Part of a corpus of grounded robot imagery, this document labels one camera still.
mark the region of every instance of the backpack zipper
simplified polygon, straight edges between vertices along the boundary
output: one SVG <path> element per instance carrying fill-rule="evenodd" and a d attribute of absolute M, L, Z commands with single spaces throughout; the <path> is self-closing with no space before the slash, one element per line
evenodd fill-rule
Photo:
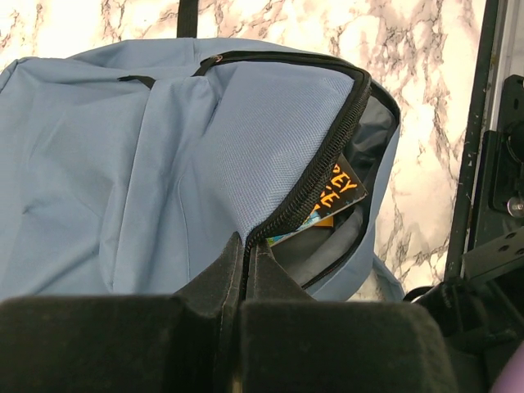
<path fill-rule="evenodd" d="M 328 177 L 338 156 L 359 124 L 371 94 L 371 76 L 367 71 L 332 56 L 294 52 L 244 51 L 225 52 L 211 56 L 201 62 L 200 68 L 193 76 L 203 76 L 212 67 L 238 61 L 282 62 L 296 66 L 320 67 L 341 72 L 354 80 L 349 96 L 299 181 L 284 198 L 281 205 L 262 224 L 254 228 L 246 239 L 242 270 L 242 299 L 245 299 L 252 247 L 268 237 L 295 230 L 311 214 L 320 193 L 328 182 Z"/>

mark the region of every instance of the book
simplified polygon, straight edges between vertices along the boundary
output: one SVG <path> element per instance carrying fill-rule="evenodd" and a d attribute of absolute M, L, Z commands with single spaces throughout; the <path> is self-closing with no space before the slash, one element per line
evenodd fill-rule
<path fill-rule="evenodd" d="M 362 201 L 367 195 L 368 192 L 350 163 L 341 155 L 332 170 L 331 178 L 306 221 L 294 232 L 270 237 L 268 243 L 274 246 L 314 225 L 332 227 L 334 226 L 333 215 Z"/>

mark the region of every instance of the backpack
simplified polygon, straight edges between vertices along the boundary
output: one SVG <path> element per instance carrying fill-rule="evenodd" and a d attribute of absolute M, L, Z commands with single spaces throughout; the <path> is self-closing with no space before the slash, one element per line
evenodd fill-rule
<path fill-rule="evenodd" d="M 0 118 L 0 299 L 173 293 L 232 233 L 246 260 L 297 229 L 340 154 L 368 196 L 275 259 L 318 300 L 347 300 L 372 268 L 386 298 L 403 296 L 373 254 L 400 110 L 347 61 L 236 38 L 130 40 L 12 62 Z"/>

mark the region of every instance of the white marble background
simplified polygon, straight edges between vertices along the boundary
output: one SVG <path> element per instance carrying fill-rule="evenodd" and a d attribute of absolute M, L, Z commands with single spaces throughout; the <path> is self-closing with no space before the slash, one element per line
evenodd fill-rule
<path fill-rule="evenodd" d="M 485 0 L 201 0 L 199 38 L 262 39 L 369 70 L 403 128 L 376 251 L 406 290 L 444 271 Z M 178 1 L 0 0 L 0 68 L 131 38 L 173 38 Z M 370 278 L 355 299 L 380 295 Z"/>

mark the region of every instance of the screw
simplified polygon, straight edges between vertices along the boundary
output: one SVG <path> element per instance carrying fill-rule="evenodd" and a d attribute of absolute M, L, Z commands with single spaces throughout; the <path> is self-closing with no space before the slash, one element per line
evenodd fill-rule
<path fill-rule="evenodd" d="M 507 207 L 508 213 L 512 217 L 517 219 L 524 218 L 524 201 L 521 198 L 517 196 L 509 198 Z"/>

